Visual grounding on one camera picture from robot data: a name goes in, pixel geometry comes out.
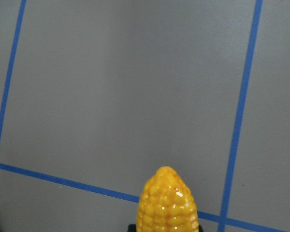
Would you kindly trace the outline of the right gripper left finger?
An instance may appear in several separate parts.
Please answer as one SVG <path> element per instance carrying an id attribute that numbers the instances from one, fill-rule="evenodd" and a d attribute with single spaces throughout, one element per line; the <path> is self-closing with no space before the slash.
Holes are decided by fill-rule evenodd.
<path id="1" fill-rule="evenodd" d="M 129 224 L 127 228 L 127 232 L 137 232 L 135 224 Z"/>

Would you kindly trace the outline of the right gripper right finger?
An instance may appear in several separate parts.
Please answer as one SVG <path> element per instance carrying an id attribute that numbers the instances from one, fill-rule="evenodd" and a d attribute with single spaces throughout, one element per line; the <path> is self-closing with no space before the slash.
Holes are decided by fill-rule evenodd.
<path id="1" fill-rule="evenodd" d="M 201 225 L 199 225 L 199 232 L 204 232 L 204 230 L 203 230 Z"/>

